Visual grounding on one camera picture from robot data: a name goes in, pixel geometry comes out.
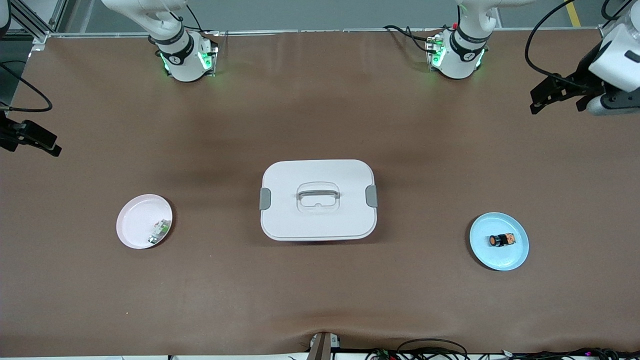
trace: white storage box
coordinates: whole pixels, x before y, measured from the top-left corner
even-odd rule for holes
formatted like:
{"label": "white storage box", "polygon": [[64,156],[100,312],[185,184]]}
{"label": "white storage box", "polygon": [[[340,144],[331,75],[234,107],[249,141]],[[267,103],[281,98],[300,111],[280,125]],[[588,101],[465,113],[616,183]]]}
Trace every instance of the white storage box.
{"label": "white storage box", "polygon": [[281,161],[262,177],[260,222],[274,240],[361,239],[377,207],[373,171],[360,160]]}

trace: blue plate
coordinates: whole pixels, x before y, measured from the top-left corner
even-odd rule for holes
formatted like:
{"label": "blue plate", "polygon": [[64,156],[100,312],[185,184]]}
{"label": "blue plate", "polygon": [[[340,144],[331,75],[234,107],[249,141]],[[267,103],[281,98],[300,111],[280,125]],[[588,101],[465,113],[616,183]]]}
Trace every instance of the blue plate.
{"label": "blue plate", "polygon": [[[489,244],[489,236],[512,233],[516,243],[501,247]],[[513,270],[522,265],[529,254],[529,238],[516,219],[503,213],[486,213],[471,225],[471,249],[478,260],[495,270]]]}

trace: plate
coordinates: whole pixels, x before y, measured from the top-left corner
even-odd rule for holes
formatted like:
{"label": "plate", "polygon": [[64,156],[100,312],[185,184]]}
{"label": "plate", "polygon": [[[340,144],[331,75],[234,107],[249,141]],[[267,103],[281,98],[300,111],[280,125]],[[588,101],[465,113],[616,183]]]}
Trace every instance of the plate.
{"label": "plate", "polygon": [[122,243],[132,249],[146,249],[156,244],[148,241],[158,221],[173,223],[171,206],[163,197],[153,194],[140,195],[129,201],[118,215],[116,232]]}
{"label": "plate", "polygon": [[[516,242],[512,245],[494,247],[489,236],[512,233]],[[483,264],[494,270],[513,270],[522,265],[529,254],[529,238],[516,219],[503,213],[486,213],[471,225],[469,232],[471,249]]]}

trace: gray latch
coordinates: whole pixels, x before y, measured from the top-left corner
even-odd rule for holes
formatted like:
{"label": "gray latch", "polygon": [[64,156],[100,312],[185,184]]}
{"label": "gray latch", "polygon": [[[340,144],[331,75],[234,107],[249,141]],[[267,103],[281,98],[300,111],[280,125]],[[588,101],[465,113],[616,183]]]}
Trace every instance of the gray latch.
{"label": "gray latch", "polygon": [[364,190],[365,198],[367,199],[367,205],[371,208],[378,207],[378,192],[376,191],[376,185],[369,185]]}
{"label": "gray latch", "polygon": [[267,210],[271,207],[271,190],[260,188],[260,210]]}

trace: brown table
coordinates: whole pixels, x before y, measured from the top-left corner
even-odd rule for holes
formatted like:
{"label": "brown table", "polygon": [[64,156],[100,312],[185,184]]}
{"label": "brown table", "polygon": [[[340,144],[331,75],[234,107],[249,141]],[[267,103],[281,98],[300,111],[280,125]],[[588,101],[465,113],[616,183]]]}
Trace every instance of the brown table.
{"label": "brown table", "polygon": [[[343,347],[441,337],[472,352],[640,346],[640,119],[529,114],[543,76],[528,33],[498,32],[453,81],[388,33],[288,33],[221,43],[215,78],[178,83],[139,39],[51,39],[25,77],[49,113],[52,158],[0,153],[0,355],[263,354],[317,331]],[[596,31],[541,31],[539,65],[567,74]],[[16,106],[36,106],[21,87]],[[258,190],[280,160],[374,170],[378,226],[300,245],[262,233]],[[156,193],[175,227],[132,250],[120,208]],[[494,272],[471,222],[517,218],[529,258]]]}

